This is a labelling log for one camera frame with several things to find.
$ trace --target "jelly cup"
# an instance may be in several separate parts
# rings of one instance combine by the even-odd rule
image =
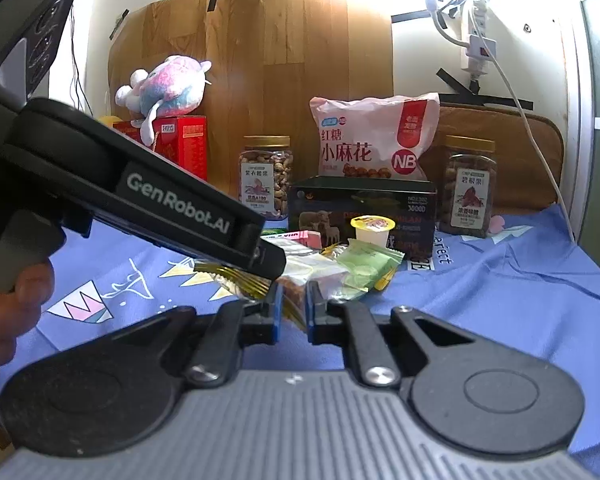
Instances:
[[[356,238],[380,247],[386,247],[389,231],[395,228],[395,222],[384,216],[365,215],[354,218],[352,227],[356,229]]]

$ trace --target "yellow lid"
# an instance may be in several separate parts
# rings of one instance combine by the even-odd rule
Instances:
[[[380,233],[395,228],[395,222],[390,218],[376,215],[359,216],[351,220],[351,226],[356,229]]]
[[[289,136],[254,135],[245,136],[244,145],[247,148],[274,148],[278,146],[289,146]]]
[[[459,137],[455,135],[446,136],[445,146],[457,148],[458,150],[471,150],[472,152],[493,153],[496,151],[496,143],[492,140]]]

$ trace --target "human hand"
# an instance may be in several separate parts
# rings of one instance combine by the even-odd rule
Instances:
[[[40,319],[40,306],[54,291],[54,270],[51,263],[24,269],[14,292],[0,294],[0,366],[13,359],[16,338],[35,327]]]

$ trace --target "wood panel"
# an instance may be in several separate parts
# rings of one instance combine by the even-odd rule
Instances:
[[[212,62],[202,105],[208,179],[231,194],[247,135],[289,135],[296,178],[317,172],[319,140],[308,102],[393,94],[389,16],[346,0],[163,0],[130,14],[109,55],[114,96],[136,68],[173,54]],[[112,105],[128,118],[128,112]]]

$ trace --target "jar label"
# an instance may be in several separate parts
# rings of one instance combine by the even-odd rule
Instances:
[[[241,202],[258,213],[277,214],[273,196],[273,164],[244,162],[240,170]]]
[[[489,172],[458,168],[451,225],[482,229],[489,196]]]

